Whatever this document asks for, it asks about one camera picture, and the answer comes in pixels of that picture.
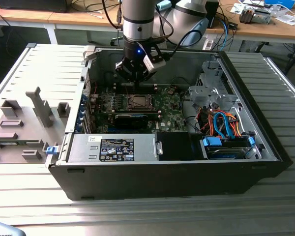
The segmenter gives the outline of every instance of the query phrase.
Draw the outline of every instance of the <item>floor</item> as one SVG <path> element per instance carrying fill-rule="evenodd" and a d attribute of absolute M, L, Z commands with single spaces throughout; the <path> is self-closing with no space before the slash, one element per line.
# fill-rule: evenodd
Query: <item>floor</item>
<path fill-rule="evenodd" d="M 4 36 L 0 37 L 0 83 L 5 75 L 8 73 L 11 66 L 14 64 L 17 57 L 25 48 L 27 43 L 49 43 L 47 31 L 40 28 L 23 28 L 23 27 L 3 27 Z M 59 29 L 56 32 L 59 44 L 70 45 L 86 45 L 89 44 L 87 34 L 82 30 L 65 30 Z M 92 40 L 99 46 L 109 46 L 110 39 L 116 37 L 114 32 L 91 32 Z M 203 42 L 200 42 L 198 48 L 202 48 Z M 242 52 L 249 52 L 254 50 L 254 42 L 245 42 L 240 49 Z M 234 41 L 231 51 L 238 51 L 241 46 L 240 41 Z M 264 46 L 261 50 L 264 56 L 271 57 L 275 64 L 284 69 L 289 58 L 287 54 L 290 53 L 281 43 L 271 43 Z M 295 86 L 295 65 L 290 70 L 288 78 Z"/>

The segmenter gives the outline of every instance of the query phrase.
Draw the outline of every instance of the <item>sticker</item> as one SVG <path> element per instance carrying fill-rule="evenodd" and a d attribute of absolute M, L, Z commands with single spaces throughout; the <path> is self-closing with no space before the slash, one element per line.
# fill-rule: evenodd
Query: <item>sticker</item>
<path fill-rule="evenodd" d="M 100 150 L 100 153 L 101 153 L 101 154 L 107 154 L 107 153 L 108 153 L 107 150 L 108 150 L 107 148 L 102 148 L 102 149 Z"/>
<path fill-rule="evenodd" d="M 0 145 L 17 145 L 17 143 L 5 143 L 5 142 L 0 142 Z"/>
<path fill-rule="evenodd" d="M 88 142 L 100 142 L 103 136 L 89 136 Z"/>
<path fill-rule="evenodd" d="M 101 139 L 100 151 L 100 161 L 134 161 L 133 139 Z"/>

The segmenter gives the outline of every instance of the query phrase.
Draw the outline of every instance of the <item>power supply label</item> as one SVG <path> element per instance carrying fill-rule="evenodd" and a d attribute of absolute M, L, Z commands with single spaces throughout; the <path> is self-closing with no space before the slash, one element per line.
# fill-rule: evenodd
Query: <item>power supply label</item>
<path fill-rule="evenodd" d="M 134 161 L 133 139 L 102 139 L 100 161 Z"/>

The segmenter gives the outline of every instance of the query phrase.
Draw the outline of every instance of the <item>motherboard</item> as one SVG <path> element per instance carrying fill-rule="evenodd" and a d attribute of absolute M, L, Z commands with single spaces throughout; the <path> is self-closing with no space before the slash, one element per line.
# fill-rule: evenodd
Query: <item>motherboard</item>
<path fill-rule="evenodd" d="M 132 94 L 127 87 L 103 88 L 93 110 L 95 133 L 186 131 L 181 94 L 172 87 L 157 87 L 149 94 Z"/>

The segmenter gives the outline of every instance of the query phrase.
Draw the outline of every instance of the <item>blue plastic clip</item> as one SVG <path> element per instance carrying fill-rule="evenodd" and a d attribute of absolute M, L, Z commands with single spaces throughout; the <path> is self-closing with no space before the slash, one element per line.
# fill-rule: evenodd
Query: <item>blue plastic clip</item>
<path fill-rule="evenodd" d="M 47 155 L 58 155 L 60 151 L 60 146 L 50 146 L 46 149 Z"/>
<path fill-rule="evenodd" d="M 256 143 L 253 137 L 249 137 L 248 141 L 250 142 L 251 146 L 253 146 Z"/>
<path fill-rule="evenodd" d="M 218 137 L 205 137 L 203 139 L 204 146 L 222 146 L 222 141 Z"/>

